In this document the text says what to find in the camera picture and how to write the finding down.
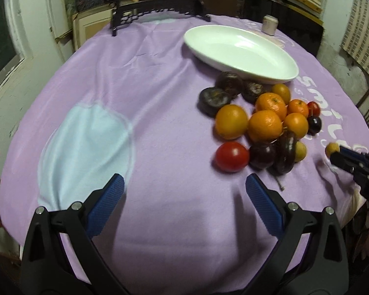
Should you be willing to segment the tan longan small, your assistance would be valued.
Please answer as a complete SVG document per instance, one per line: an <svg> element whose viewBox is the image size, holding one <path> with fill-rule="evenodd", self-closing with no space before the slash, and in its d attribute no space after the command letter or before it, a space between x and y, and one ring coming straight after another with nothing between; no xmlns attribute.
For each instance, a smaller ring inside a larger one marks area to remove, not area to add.
<svg viewBox="0 0 369 295"><path fill-rule="evenodd" d="M340 151L340 146L338 143L329 143L325 147L325 155L327 156L328 159L331 157L331 155L334 152L339 152L339 151Z"/></svg>

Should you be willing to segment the dark water chestnut front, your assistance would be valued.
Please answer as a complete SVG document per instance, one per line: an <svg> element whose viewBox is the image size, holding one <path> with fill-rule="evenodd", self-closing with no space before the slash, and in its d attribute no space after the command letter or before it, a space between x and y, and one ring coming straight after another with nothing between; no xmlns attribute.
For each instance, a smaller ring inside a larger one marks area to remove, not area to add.
<svg viewBox="0 0 369 295"><path fill-rule="evenodd" d="M296 144L297 135L292 131L285 131L275 142L276 157L273 169L278 175L285 175L294 167Z"/></svg>

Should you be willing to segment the dark water chestnut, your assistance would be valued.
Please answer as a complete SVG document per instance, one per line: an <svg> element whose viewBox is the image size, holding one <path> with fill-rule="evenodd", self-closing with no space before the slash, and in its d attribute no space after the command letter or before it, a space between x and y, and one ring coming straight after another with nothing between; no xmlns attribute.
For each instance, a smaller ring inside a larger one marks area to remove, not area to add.
<svg viewBox="0 0 369 295"><path fill-rule="evenodd" d="M199 93L198 108L202 113L215 117L218 111L231 101L232 96L221 88L209 87Z"/></svg>
<svg viewBox="0 0 369 295"><path fill-rule="evenodd" d="M246 102L255 104L257 99L265 92L264 86L253 81L243 81L242 97Z"/></svg>
<svg viewBox="0 0 369 295"><path fill-rule="evenodd" d="M276 157L273 169L278 175L285 175L294 167L296 144L297 135L292 131L285 131L275 142Z"/></svg>
<svg viewBox="0 0 369 295"><path fill-rule="evenodd" d="M236 73L225 71L216 78L215 87L222 89L234 99L243 91L243 80Z"/></svg>

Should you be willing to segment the large yellow-orange tomato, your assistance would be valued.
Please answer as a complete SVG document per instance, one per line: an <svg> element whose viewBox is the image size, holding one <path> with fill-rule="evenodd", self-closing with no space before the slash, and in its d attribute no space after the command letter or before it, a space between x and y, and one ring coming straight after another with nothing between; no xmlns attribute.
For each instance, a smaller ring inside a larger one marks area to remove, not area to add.
<svg viewBox="0 0 369 295"><path fill-rule="evenodd" d="M215 131L225 140L238 139L247 130L248 115L246 111L235 104L222 107L215 117Z"/></svg>

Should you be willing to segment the dark red cherry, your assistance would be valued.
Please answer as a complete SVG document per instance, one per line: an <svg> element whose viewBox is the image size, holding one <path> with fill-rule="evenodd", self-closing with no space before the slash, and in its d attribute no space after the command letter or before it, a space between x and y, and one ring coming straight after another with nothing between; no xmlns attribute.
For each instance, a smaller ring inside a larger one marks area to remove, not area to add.
<svg viewBox="0 0 369 295"><path fill-rule="evenodd" d="M318 134L322 129L322 121L320 117L316 116L309 116L307 118L308 122L308 131L307 134L310 134L311 136L315 136Z"/></svg>

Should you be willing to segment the small red cherry tomato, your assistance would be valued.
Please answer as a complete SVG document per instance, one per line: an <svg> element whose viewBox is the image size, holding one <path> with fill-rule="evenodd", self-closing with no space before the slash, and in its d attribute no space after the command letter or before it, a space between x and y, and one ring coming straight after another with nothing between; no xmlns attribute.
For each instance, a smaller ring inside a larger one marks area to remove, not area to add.
<svg viewBox="0 0 369 295"><path fill-rule="evenodd" d="M321 109L320 109L319 105L316 102L314 102L314 101L308 102L307 107L308 107L308 115L310 117L319 117L320 116Z"/></svg>

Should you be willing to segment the tan longan by fruits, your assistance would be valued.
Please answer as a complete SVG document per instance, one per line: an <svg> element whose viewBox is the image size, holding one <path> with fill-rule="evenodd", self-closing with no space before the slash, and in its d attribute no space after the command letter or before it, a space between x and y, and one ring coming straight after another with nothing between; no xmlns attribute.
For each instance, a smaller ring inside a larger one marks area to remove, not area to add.
<svg viewBox="0 0 369 295"><path fill-rule="evenodd" d="M295 162L301 162L307 155L307 147L300 141L296 143Z"/></svg>

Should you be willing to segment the yellow-orange tomato right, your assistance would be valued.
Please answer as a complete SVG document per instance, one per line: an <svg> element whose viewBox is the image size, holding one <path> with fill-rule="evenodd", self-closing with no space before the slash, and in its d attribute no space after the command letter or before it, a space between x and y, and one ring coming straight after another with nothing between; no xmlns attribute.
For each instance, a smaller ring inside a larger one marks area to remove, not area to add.
<svg viewBox="0 0 369 295"><path fill-rule="evenodd" d="M297 139L302 139L308 132L307 118L301 113L288 114L283 121L283 125L289 131L297 135Z"/></svg>

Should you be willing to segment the small mandarin orange right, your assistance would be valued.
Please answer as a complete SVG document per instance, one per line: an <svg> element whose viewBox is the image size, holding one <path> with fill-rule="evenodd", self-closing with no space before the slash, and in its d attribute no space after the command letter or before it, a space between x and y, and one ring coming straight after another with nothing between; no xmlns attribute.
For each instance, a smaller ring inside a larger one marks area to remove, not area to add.
<svg viewBox="0 0 369 295"><path fill-rule="evenodd" d="M300 113L305 118L308 118L309 111L308 111L308 106L306 102L300 99L291 100L289 104L287 105L287 114L289 115L292 113Z"/></svg>

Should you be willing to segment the mandarin orange back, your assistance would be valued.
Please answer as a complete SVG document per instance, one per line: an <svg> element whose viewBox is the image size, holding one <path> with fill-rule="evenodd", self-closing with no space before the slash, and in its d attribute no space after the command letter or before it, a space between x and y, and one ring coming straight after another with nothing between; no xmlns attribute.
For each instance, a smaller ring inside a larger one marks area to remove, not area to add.
<svg viewBox="0 0 369 295"><path fill-rule="evenodd" d="M263 93L255 102L255 111L274 111L283 121L287 115L287 107L283 98L276 93Z"/></svg>

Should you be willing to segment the dark water chestnut middle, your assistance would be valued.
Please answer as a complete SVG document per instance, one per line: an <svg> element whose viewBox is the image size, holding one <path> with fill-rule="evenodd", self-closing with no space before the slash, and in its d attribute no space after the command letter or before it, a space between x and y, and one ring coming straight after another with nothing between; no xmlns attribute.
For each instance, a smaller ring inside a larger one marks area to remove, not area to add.
<svg viewBox="0 0 369 295"><path fill-rule="evenodd" d="M246 102L255 104L257 99L265 92L264 86L253 81L243 81L242 97Z"/></svg>

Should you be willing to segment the dark water chestnut back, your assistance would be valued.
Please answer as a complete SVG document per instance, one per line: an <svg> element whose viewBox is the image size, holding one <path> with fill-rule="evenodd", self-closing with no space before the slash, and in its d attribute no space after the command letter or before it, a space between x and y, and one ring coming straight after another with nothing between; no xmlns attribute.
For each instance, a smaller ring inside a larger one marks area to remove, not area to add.
<svg viewBox="0 0 369 295"><path fill-rule="evenodd" d="M222 89L234 99L243 91L243 80L236 73L225 71L216 78L215 87Z"/></svg>

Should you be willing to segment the white drink can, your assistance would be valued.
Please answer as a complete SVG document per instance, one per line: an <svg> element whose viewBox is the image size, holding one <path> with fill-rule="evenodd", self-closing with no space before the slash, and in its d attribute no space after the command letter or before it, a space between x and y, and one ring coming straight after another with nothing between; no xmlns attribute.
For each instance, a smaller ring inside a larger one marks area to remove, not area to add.
<svg viewBox="0 0 369 295"><path fill-rule="evenodd" d="M271 15L265 15L262 20L261 31L267 35L274 36L278 26L278 19Z"/></svg>

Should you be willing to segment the white oval plate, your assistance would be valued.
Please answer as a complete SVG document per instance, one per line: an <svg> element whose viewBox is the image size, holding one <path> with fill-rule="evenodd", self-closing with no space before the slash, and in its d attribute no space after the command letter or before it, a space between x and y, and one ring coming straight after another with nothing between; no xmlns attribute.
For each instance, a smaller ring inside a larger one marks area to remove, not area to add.
<svg viewBox="0 0 369 295"><path fill-rule="evenodd" d="M202 62L220 71L266 84L297 78L299 66L284 49L251 31L225 25L202 25L184 34L184 43Z"/></svg>

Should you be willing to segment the black carved screen stand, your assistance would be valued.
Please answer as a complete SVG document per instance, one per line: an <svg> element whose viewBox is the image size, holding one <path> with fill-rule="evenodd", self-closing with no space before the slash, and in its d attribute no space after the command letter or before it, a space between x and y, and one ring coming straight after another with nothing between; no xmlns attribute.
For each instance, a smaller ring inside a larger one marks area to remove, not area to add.
<svg viewBox="0 0 369 295"><path fill-rule="evenodd" d="M144 0L126 5L121 4L121 0L114 0L110 20L112 36L115 37L117 31L123 25L131 24L140 17L151 13L160 13L165 11L190 15L206 22L211 20L202 0Z"/></svg>

